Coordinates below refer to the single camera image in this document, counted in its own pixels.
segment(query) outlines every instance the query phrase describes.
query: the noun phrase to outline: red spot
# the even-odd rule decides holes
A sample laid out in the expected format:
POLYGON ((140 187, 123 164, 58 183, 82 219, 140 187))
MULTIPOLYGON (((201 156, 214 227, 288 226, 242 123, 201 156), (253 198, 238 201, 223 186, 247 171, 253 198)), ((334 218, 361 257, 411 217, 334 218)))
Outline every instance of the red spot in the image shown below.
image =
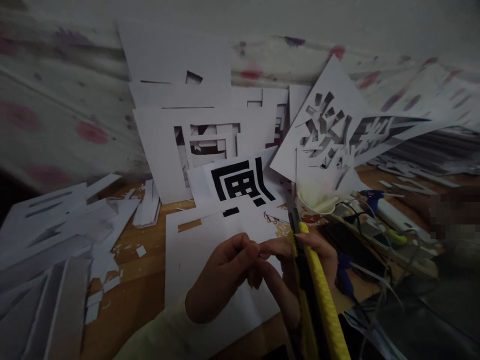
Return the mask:
POLYGON ((45 186, 61 185, 69 182, 69 176, 59 167, 32 165, 25 172, 35 181, 45 186))
POLYGON ((452 97, 450 98, 450 100, 453 100, 455 99, 458 95, 461 95, 465 92, 465 89, 464 88, 461 88, 460 90, 457 90, 453 95, 452 97))
POLYGON ((364 79, 363 82, 360 84, 360 90, 368 89, 370 85, 372 85, 380 75, 380 70, 372 72, 368 74, 364 79))
POLYGON ((0 101, 0 114, 9 123, 29 133, 42 127, 37 114, 24 105, 0 101))
POLYGON ((411 100, 403 108, 403 111, 408 111, 411 108, 413 108, 415 105, 417 105, 417 103, 420 101, 421 97, 422 97, 421 95, 416 95, 416 96, 412 97, 411 100))
POLYGON ((345 55, 345 52, 347 50, 345 49, 345 46, 343 45, 335 45, 334 47, 332 47, 330 49, 330 52, 328 53, 328 60, 330 60, 330 58, 335 55, 338 60, 342 61, 342 59, 344 58, 344 55, 345 55))
POLYGON ((386 102, 385 104, 383 104, 383 106, 381 107, 381 111, 383 112, 386 112, 388 110, 390 110, 390 108, 395 105, 395 103, 400 100, 404 95, 405 93, 407 92, 407 88, 404 87, 403 89, 401 89, 399 92, 397 92, 396 94, 393 94, 386 102))
POLYGON ((92 144, 106 144, 109 141, 107 133, 101 127, 85 121, 77 124, 76 132, 83 140, 92 144))
POLYGON ((429 57, 427 60, 423 62, 421 65, 422 68, 426 67, 427 65, 430 64, 435 64, 439 59, 437 57, 429 57))
POLYGON ((258 80, 264 74, 261 70, 243 70, 240 76, 248 80, 258 80))
POLYGON ((460 117, 456 121, 462 120, 464 117, 466 117, 468 114, 470 114, 471 111, 472 110, 468 110, 468 111, 464 112, 462 115, 460 115, 460 117))
POLYGON ((458 74, 460 74, 462 72, 462 70, 453 70, 453 71, 450 71, 450 73, 448 74, 448 76, 445 78, 445 80, 443 81, 443 85, 446 85, 448 84, 449 82, 451 82, 453 80, 454 77, 456 77, 458 74))

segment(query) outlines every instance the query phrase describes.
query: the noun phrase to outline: yellow knife handle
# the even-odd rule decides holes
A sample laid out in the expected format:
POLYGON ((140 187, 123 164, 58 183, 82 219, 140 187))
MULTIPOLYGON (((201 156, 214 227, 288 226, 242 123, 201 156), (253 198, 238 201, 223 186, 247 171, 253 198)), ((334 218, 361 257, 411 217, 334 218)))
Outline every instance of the yellow knife handle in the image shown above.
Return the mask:
MULTIPOLYGON (((309 233, 309 227, 304 222, 299 223, 302 234, 309 233)), ((335 308, 332 293, 330 292, 324 268, 319 255, 309 245, 304 246, 308 267, 313 279, 313 286, 320 309, 323 330, 328 342, 331 358, 335 360, 350 360, 350 353, 345 342, 342 326, 340 325, 337 309, 335 308)))

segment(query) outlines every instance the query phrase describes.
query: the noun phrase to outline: paper cutout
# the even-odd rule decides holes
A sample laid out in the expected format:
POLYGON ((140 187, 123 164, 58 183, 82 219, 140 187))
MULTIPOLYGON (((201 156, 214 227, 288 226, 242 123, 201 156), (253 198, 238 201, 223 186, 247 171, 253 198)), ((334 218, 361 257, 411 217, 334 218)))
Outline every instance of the paper cutout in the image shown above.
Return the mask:
POLYGON ((312 156, 317 156, 316 151, 325 150, 332 142, 334 151, 343 146, 343 151, 349 152, 354 131, 368 112, 368 104, 333 56, 290 126, 271 168, 296 181, 295 149, 306 148, 312 156), (343 128, 341 136, 336 134, 339 128, 343 128))
POLYGON ((249 195, 261 207, 285 203, 280 177, 270 163, 276 147, 251 156, 220 160, 188 170, 188 182, 198 207, 249 195))
POLYGON ((185 146, 188 168, 184 168, 175 129, 181 129, 184 144, 190 141, 225 140, 227 159, 235 156, 231 151, 236 139, 236 155, 248 156, 263 150, 273 138, 270 120, 275 120, 276 108, 140 108, 133 112, 158 194, 162 203, 168 204, 192 198, 192 192, 185 183, 184 170, 193 166, 193 154, 190 146, 185 146), (228 124, 234 124, 232 133, 190 135, 192 125, 228 124))

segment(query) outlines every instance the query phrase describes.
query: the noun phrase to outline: white sleeve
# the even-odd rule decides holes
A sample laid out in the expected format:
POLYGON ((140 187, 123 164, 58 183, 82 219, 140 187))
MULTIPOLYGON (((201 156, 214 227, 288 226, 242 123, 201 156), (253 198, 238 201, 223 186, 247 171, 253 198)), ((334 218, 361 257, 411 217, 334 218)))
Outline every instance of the white sleeve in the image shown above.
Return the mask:
POLYGON ((123 345, 114 360, 186 359, 189 339, 207 324, 195 324, 187 316, 185 296, 139 329, 123 345))

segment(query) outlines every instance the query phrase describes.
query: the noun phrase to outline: wooden desk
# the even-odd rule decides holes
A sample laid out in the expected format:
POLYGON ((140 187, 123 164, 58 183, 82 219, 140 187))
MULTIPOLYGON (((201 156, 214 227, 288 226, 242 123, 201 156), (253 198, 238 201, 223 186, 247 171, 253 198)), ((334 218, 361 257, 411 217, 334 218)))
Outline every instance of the wooden desk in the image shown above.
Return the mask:
MULTIPOLYGON (((389 173, 377 170, 374 166, 362 165, 357 167, 361 180, 373 189, 385 190, 378 180, 395 182, 397 178, 389 173)), ((462 185, 478 185, 478 177, 467 175, 448 176, 452 182, 462 185)), ((419 183, 429 186, 439 193, 446 188, 429 181, 418 180, 419 183)), ((114 196, 126 194, 130 189, 137 189, 134 195, 143 196, 139 191, 141 184, 128 185, 116 191, 114 196)), ((389 199, 399 210, 405 213, 418 225, 427 229, 427 224, 410 208, 397 199, 389 199)), ((103 295, 98 318, 85 326, 81 358, 111 359, 117 354, 122 345, 133 333, 154 319, 164 308, 165 291, 165 220, 166 215, 177 212, 179 209, 191 209, 195 204, 192 201, 165 204, 161 206, 156 226, 136 229, 132 219, 113 247, 117 253, 115 260, 122 273, 120 285, 103 295), (144 246, 146 255, 139 258, 137 247, 144 246)), ((398 278, 402 270, 392 267, 394 278, 398 278)), ((109 276, 120 273, 111 272, 109 276)), ((350 279, 355 289, 355 296, 362 301, 379 291, 379 287, 361 280, 353 272, 350 279)), ((90 294, 101 289, 98 279, 91 284, 90 294)), ((337 311, 348 310, 353 304, 337 289, 333 292, 333 300, 337 311)), ((258 358, 285 344, 287 333, 280 314, 275 315, 261 326, 254 329, 231 346, 215 356, 217 359, 245 359, 258 358)))

